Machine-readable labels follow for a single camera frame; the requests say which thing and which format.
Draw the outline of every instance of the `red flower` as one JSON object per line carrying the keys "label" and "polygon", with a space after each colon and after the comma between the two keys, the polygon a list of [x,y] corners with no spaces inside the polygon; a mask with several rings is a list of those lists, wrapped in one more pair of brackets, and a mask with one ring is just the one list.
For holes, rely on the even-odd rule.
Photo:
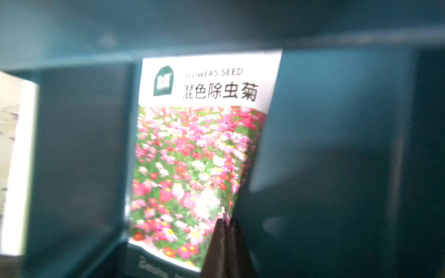
{"label": "red flower", "polygon": [[148,199],[148,203],[149,203],[152,207],[155,207],[155,206],[156,206],[156,199],[154,199],[154,198],[150,198],[150,199]]}
{"label": "red flower", "polygon": [[200,153],[193,153],[192,156],[196,159],[202,159],[202,154]]}
{"label": "red flower", "polygon": [[189,181],[192,179],[192,175],[190,175],[189,173],[183,173],[181,175],[186,181]]}
{"label": "red flower", "polygon": [[185,150],[183,150],[183,151],[181,152],[181,154],[182,154],[183,156],[185,156],[185,157],[189,156],[189,155],[190,155],[190,149],[185,149]]}
{"label": "red flower", "polygon": [[134,234],[133,239],[135,241],[139,242],[139,241],[144,239],[144,235],[142,233],[137,232],[137,233]]}
{"label": "red flower", "polygon": [[167,209],[163,204],[158,204],[158,206],[156,207],[158,209],[158,211],[162,214],[168,214],[167,213]]}
{"label": "red flower", "polygon": [[159,200],[163,203],[166,203],[171,200],[171,190],[170,188],[162,188],[161,193],[159,194]]}
{"label": "red flower", "polygon": [[184,247],[187,248],[187,250],[190,250],[190,253],[192,253],[193,255],[197,255],[199,253],[199,247],[191,244],[190,242],[184,244]]}
{"label": "red flower", "polygon": [[164,247],[163,249],[162,249],[162,252],[164,253],[164,255],[166,255],[167,257],[170,257],[170,258],[175,258],[176,257],[176,252],[173,250],[173,249],[171,249],[170,247]]}
{"label": "red flower", "polygon": [[213,154],[212,154],[212,152],[208,152],[208,153],[205,154],[205,156],[206,156],[207,159],[212,159]]}
{"label": "red flower", "polygon": [[178,174],[182,174],[182,173],[185,173],[187,171],[187,169],[184,166],[182,166],[182,165],[176,166],[174,169],[176,170],[176,172]]}

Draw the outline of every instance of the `flower field image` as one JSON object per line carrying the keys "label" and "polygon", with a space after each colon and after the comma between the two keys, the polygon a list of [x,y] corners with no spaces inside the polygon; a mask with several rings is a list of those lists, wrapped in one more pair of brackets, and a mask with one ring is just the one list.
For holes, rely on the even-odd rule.
{"label": "flower field image", "polygon": [[231,107],[140,107],[130,242],[201,268],[230,220],[266,115]]}

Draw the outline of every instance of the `white flower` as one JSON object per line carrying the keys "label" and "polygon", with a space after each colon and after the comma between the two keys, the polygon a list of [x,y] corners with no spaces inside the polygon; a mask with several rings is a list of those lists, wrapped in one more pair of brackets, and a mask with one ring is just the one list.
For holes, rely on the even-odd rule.
{"label": "white flower", "polygon": [[247,156],[245,155],[245,153],[242,153],[240,151],[238,151],[237,149],[233,151],[233,154],[239,158],[241,161],[246,161]]}
{"label": "white flower", "polygon": [[160,162],[156,162],[155,165],[158,170],[164,169],[164,166],[162,166]]}
{"label": "white flower", "polygon": [[212,209],[221,204],[220,199],[215,196],[215,192],[212,189],[205,189],[201,192],[199,198],[196,200],[196,207],[206,207]]}
{"label": "white flower", "polygon": [[198,218],[208,219],[210,217],[209,209],[206,206],[196,205],[194,211]]}
{"label": "white flower", "polygon": [[188,227],[188,225],[187,225],[186,223],[184,223],[184,222],[182,222],[182,221],[180,221],[180,220],[177,220],[174,224],[175,224],[178,228],[180,228],[180,229],[183,229],[183,228]]}
{"label": "white flower", "polygon": [[221,134],[221,136],[219,137],[219,139],[220,139],[222,142],[225,142],[225,141],[227,141],[227,140],[229,139],[229,137],[227,137],[227,135]]}
{"label": "white flower", "polygon": [[168,176],[168,171],[165,170],[165,169],[159,169],[159,174],[160,174],[162,177],[167,177],[167,176]]}
{"label": "white flower", "polygon": [[215,164],[215,166],[223,167],[225,162],[226,162],[225,158],[220,158],[217,155],[213,156],[213,164]]}
{"label": "white flower", "polygon": [[167,137],[167,136],[169,136],[170,134],[168,134],[168,132],[165,132],[165,131],[161,131],[161,132],[159,132],[158,133],[158,136],[159,137]]}
{"label": "white flower", "polygon": [[224,172],[223,168],[215,167],[212,170],[210,170],[210,175],[212,176],[219,176]]}
{"label": "white flower", "polygon": [[199,160],[195,160],[194,162],[192,162],[192,166],[198,169],[199,171],[204,170],[204,168],[206,167],[205,164]]}
{"label": "white flower", "polygon": [[145,120],[149,121],[156,117],[156,114],[149,108],[145,109]]}
{"label": "white flower", "polygon": [[142,167],[142,166],[138,168],[138,171],[139,171],[139,173],[141,173],[142,175],[146,175],[146,174],[148,173],[147,168]]}
{"label": "white flower", "polygon": [[201,148],[204,148],[204,147],[207,146],[207,142],[206,142],[206,140],[203,140],[203,139],[199,139],[199,140],[197,140],[197,141],[196,141],[196,144],[197,144],[199,147],[201,147]]}
{"label": "white flower", "polygon": [[210,178],[210,176],[209,176],[209,174],[207,174],[207,173],[201,173],[201,174],[199,174],[199,179],[200,179],[201,181],[208,181],[209,178]]}
{"label": "white flower", "polygon": [[182,132],[180,130],[177,129],[173,129],[173,128],[167,128],[167,132],[175,137],[179,137],[182,135]]}
{"label": "white flower", "polygon": [[204,118],[204,117],[198,117],[198,119],[196,120],[196,122],[198,123],[198,124],[200,124],[200,123],[202,123],[203,121],[205,121],[206,119]]}
{"label": "white flower", "polygon": [[184,189],[182,189],[180,183],[173,184],[172,194],[176,201],[179,201],[184,196]]}
{"label": "white flower", "polygon": [[164,220],[165,222],[172,222],[173,221],[173,218],[170,215],[168,215],[168,214],[162,215],[161,219]]}

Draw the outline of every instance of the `seed packet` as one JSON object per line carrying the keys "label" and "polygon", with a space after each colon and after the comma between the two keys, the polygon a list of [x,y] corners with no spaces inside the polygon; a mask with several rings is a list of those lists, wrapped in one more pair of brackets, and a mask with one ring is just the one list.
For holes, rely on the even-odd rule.
{"label": "seed packet", "polygon": [[280,59],[281,50],[143,61],[131,275],[198,275],[252,167]]}

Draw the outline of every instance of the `pink flower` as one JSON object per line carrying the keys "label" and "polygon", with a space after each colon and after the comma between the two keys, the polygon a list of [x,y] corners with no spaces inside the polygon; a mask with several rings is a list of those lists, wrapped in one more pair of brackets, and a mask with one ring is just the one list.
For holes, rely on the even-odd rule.
{"label": "pink flower", "polygon": [[236,179],[232,179],[232,193],[238,193],[238,190],[240,188],[239,183]]}
{"label": "pink flower", "polygon": [[190,258],[193,254],[190,252],[190,250],[187,249],[187,247],[179,247],[176,253],[181,256],[183,260]]}
{"label": "pink flower", "polygon": [[193,153],[192,156],[196,159],[202,159],[202,154],[200,153]]}
{"label": "pink flower", "polygon": [[190,175],[189,173],[182,173],[181,176],[186,180],[189,181],[192,179],[192,175]]}
{"label": "pink flower", "polygon": [[150,198],[150,199],[148,199],[148,203],[150,204],[150,206],[155,207],[156,206],[156,199]]}
{"label": "pink flower", "polygon": [[171,228],[171,225],[168,222],[165,221],[156,221],[156,223],[154,224],[154,229],[155,230],[162,230],[164,228]]}
{"label": "pink flower", "polygon": [[151,180],[147,179],[144,182],[144,190],[145,190],[145,194],[150,193],[151,191]]}
{"label": "pink flower", "polygon": [[158,209],[158,211],[159,211],[161,214],[169,214],[168,210],[166,209],[166,206],[164,206],[163,204],[158,204],[158,205],[156,206],[156,208]]}
{"label": "pink flower", "polygon": [[144,232],[146,232],[146,233],[150,232],[150,230],[151,230],[151,225],[147,222],[144,222],[142,224],[136,224],[136,225],[134,225],[134,227],[144,230]]}
{"label": "pink flower", "polygon": [[147,190],[142,183],[139,183],[137,180],[133,181],[133,194],[136,196],[145,196]]}
{"label": "pink flower", "polygon": [[149,147],[148,151],[152,154],[156,154],[158,152],[158,150],[155,147]]}
{"label": "pink flower", "polygon": [[174,180],[180,180],[180,179],[182,179],[182,177],[179,176],[179,175],[177,175],[177,174],[172,175],[171,178],[174,179]]}
{"label": "pink flower", "polygon": [[221,186],[224,184],[224,179],[221,176],[213,176],[211,178],[212,184],[215,186]]}
{"label": "pink flower", "polygon": [[172,229],[164,228],[164,229],[162,229],[162,232],[164,233],[165,240],[167,240],[169,242],[174,242],[174,241],[178,240],[178,238],[176,237],[176,235],[174,234]]}
{"label": "pink flower", "polygon": [[142,207],[146,207],[146,206],[147,206],[147,203],[145,203],[144,200],[137,199],[137,200],[134,200],[133,202],[131,202],[131,211],[134,211],[134,210],[140,209]]}
{"label": "pink flower", "polygon": [[167,187],[170,187],[172,184],[173,184],[173,182],[171,180],[166,180]]}
{"label": "pink flower", "polygon": [[204,186],[198,181],[191,181],[190,186],[196,190],[204,190]]}
{"label": "pink flower", "polygon": [[155,214],[156,214],[156,210],[153,209],[153,208],[150,208],[150,207],[146,208],[145,211],[144,211],[145,219],[151,219],[151,218],[153,218],[153,216]]}
{"label": "pink flower", "polygon": [[146,244],[146,248],[151,249],[151,250],[156,250],[156,251],[158,250],[156,248],[156,246],[154,246],[154,244],[153,244],[153,238],[152,237],[145,236],[143,242]]}
{"label": "pink flower", "polygon": [[162,188],[159,194],[159,200],[166,203],[171,200],[172,192],[170,188]]}
{"label": "pink flower", "polygon": [[196,206],[196,200],[197,198],[194,195],[185,193],[179,204],[185,208],[192,209]]}

